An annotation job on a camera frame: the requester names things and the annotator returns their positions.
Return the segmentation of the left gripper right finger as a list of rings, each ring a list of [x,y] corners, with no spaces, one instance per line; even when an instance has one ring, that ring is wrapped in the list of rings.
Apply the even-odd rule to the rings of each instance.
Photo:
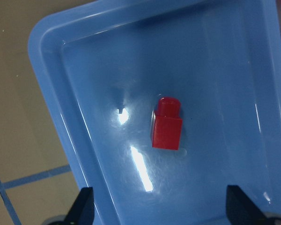
[[[226,216],[231,225],[264,225],[267,217],[237,185],[227,185]]]

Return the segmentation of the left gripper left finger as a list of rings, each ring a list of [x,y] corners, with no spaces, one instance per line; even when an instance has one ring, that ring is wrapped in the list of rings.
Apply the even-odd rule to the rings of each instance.
[[[92,225],[95,218],[94,192],[92,187],[80,190],[70,211],[66,215],[64,225]]]

